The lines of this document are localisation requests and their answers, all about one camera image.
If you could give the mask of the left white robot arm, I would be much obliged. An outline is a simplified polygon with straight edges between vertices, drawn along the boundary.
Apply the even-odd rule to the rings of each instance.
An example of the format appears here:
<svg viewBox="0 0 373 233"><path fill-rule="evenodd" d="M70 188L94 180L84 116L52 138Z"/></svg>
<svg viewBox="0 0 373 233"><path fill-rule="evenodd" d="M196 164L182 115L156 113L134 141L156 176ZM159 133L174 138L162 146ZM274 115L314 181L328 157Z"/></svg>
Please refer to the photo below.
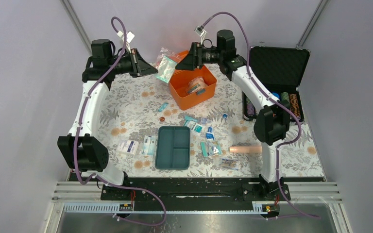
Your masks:
<svg viewBox="0 0 373 233"><path fill-rule="evenodd" d="M57 146L81 183L87 182L80 174L88 172L90 177L113 186L113 194L124 200L131 194L130 185L124 182L126 174L109 163L108 149L97 135L101 106L117 75L137 78L158 71L143 59L138 49L117 50L108 39L92 41L91 50L82 74L83 90L77 116L67 135L58 137Z"/></svg>

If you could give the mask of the white blue medicine box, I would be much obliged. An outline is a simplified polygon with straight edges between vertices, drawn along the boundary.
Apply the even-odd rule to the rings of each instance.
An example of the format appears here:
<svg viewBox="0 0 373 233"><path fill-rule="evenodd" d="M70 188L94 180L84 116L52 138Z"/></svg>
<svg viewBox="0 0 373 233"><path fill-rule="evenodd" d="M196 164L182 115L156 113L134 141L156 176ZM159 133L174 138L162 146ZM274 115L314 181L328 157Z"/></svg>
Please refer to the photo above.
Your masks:
<svg viewBox="0 0 373 233"><path fill-rule="evenodd" d="M117 143L117 151L127 155L137 155L139 147L138 141L120 139Z"/></svg>

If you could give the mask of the gauze pads clear bag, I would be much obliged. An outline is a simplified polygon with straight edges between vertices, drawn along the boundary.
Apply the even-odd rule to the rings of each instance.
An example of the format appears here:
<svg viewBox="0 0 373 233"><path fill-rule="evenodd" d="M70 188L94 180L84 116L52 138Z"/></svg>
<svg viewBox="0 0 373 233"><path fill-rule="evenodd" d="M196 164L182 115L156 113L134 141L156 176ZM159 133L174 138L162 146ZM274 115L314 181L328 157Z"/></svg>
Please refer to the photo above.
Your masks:
<svg viewBox="0 0 373 233"><path fill-rule="evenodd" d="M199 77L194 78L188 83L188 86L186 88L186 93L189 95L189 94L198 92L202 89L205 89L206 87L207 87L207 84L205 83L204 78L202 76L199 76Z"/></svg>

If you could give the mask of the gloves packet clear bag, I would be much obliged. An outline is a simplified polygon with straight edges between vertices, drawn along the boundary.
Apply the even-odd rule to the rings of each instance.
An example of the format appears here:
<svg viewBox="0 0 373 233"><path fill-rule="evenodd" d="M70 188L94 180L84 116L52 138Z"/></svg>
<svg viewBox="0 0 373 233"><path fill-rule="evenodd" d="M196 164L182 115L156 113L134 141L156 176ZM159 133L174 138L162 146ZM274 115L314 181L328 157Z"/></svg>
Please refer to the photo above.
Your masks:
<svg viewBox="0 0 373 233"><path fill-rule="evenodd" d="M156 60L156 69L158 72L153 76L165 83L169 83L175 72L176 65L181 60L181 56L177 53L167 48L161 48Z"/></svg>

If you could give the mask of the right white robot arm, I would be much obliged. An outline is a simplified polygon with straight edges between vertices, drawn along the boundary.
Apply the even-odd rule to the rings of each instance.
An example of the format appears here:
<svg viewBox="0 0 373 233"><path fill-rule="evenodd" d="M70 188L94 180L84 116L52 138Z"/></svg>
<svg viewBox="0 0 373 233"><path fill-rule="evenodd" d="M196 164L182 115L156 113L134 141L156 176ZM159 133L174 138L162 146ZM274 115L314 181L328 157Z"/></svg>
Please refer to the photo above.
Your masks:
<svg viewBox="0 0 373 233"><path fill-rule="evenodd" d="M262 146L263 167L260 176L265 182L260 185L259 193L263 199L271 200L279 191L275 184L280 180L276 147L284 141L289 130L289 103L280 101L269 92L247 61L237 54L233 32L220 30L215 46L206 48L200 42L193 42L176 69L194 71L205 64L218 64L222 74L235 83L255 106L258 114L254 133Z"/></svg>

